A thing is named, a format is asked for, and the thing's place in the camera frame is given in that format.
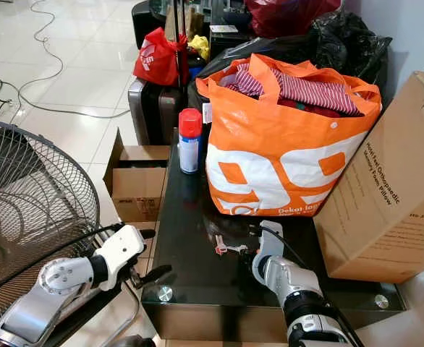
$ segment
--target suitcase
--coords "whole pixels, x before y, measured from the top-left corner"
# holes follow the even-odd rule
[[[170,145],[178,113],[183,108],[178,88],[164,87],[140,78],[128,89],[128,103],[139,145]]]
[[[132,8],[133,29],[138,49],[141,48],[145,36],[158,27],[164,27],[165,22],[155,18],[149,9],[149,0],[142,1]]]

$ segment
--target red plastic bag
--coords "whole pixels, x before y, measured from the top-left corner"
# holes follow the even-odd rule
[[[187,38],[168,41],[164,29],[158,27],[145,36],[133,74],[157,85],[178,85],[177,52],[186,51]]]
[[[264,38],[305,34],[316,17],[340,5],[341,0],[246,0],[253,29]]]

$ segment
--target black glass tabletop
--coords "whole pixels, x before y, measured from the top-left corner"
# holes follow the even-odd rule
[[[257,247],[258,241],[249,231],[262,218],[220,214],[209,194],[204,170],[194,175],[180,171],[176,133],[174,139],[153,261],[153,267],[171,264],[173,270],[144,290],[143,304],[160,304],[159,290],[168,286],[173,295],[165,304],[277,307],[276,296],[250,272],[252,255],[229,251],[220,256],[214,249],[216,234],[228,243]],[[395,285],[329,278],[311,218],[267,219],[283,225],[285,239],[316,272],[321,288],[340,309],[391,313],[404,309]],[[285,256],[292,260],[290,254]],[[386,310],[376,305],[378,294],[389,301]]]

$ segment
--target red striped clothing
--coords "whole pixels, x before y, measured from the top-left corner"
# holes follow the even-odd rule
[[[249,64],[237,65],[236,80],[228,85],[230,89],[240,93],[255,96],[263,94],[262,84],[252,77],[248,70]],[[281,92],[279,97],[320,106],[346,113],[349,116],[360,116],[357,106],[345,93],[345,86],[339,83],[314,82],[302,78],[291,77],[279,70],[271,70],[278,80]]]

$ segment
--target white wall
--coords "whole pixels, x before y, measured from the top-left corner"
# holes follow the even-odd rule
[[[378,35],[390,36],[389,78],[384,99],[415,70],[424,70],[424,0],[345,0]]]
[[[385,104],[414,70],[424,69],[424,0],[346,0],[378,35],[393,38]],[[424,273],[401,286],[410,310],[358,331],[367,347],[424,347]]]

